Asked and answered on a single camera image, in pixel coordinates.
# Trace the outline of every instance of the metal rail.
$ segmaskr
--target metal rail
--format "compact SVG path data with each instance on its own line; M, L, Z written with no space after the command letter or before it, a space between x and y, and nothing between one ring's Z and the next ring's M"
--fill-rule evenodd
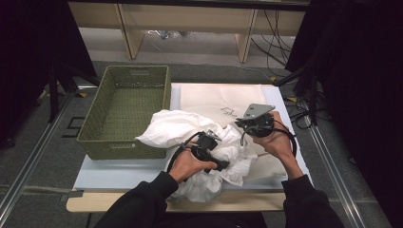
M0 227L4 226L7 218L11 213L12 208L14 207L22 191L24 190L24 186L29 181L29 178L32 175L35 167L37 166L38 162L42 158L42 155L47 149L48 143L50 142L50 139L52 138L54 131L57 129L59 122L62 120L67 105L70 103L73 97L74 92L68 92L66 94L65 98L63 99L60 105L61 108L59 114L55 117L52 123L48 123L47 128L45 129L38 143L33 148L23 168L21 169L14 183L11 185L9 191L3 198L3 201L0 204Z
M302 104L304 108L308 108L306 103ZM310 118L305 117L305 122L307 124L310 123ZM317 146L317 150L319 151L319 155L323 160L323 163L328 171L330 179L335 187L336 193L340 199L341 204L344 207L346 215L352 225L352 227L366 227L364 220L358 210L358 207L355 204L355 201L344 182L343 178L340 175L340 172L337 169L335 161L332 158L332 155L326 146L325 141L320 134L320 131L316 125L312 125L310 128L310 133L312 138L314 139L315 145Z

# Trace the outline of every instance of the black jacket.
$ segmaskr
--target black jacket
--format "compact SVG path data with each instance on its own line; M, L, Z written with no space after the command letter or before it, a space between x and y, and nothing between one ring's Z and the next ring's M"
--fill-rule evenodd
M343 227L330 207L327 196L312 186L308 176L284 181L282 185L286 196L286 227ZM204 213L187 219L181 217L169 220L169 214L165 213L165 200L177 189L175 180L169 174L161 172L151 183L143 181L121 196L98 221L96 227L257 227L255 223L242 222L240 217L221 218L220 213Z

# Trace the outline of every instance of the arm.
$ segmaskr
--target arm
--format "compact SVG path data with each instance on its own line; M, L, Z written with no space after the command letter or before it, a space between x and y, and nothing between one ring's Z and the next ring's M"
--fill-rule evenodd
M271 112L275 128L284 129L278 112ZM325 193L317 191L300 169L294 158L288 137L273 132L263 138L253 138L254 143L278 158L285 168L288 180L282 183L286 200L284 212L286 227L343 227L343 224L329 204Z
M161 172L154 181L142 181L125 193L95 227L151 227L165 213L165 200L178 189L179 183L203 169L216 166L211 161L199 161L188 149L184 150L169 174Z

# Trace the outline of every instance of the person's left hand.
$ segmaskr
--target person's left hand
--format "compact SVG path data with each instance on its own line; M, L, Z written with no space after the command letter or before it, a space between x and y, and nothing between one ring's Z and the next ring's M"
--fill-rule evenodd
M177 183L181 183L203 169L215 168L217 168L217 165L214 162L200 161L193 156L189 148L186 148L175 160L169 174Z

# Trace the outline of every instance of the black sleeve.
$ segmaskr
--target black sleeve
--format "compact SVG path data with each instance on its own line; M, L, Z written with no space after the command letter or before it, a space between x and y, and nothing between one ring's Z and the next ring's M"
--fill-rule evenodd
M121 196L95 227L152 227L154 221L165 213L166 198L177 189L175 180L161 172L151 183L143 181Z
M344 227L325 193L317 191L307 175L282 183L286 227Z

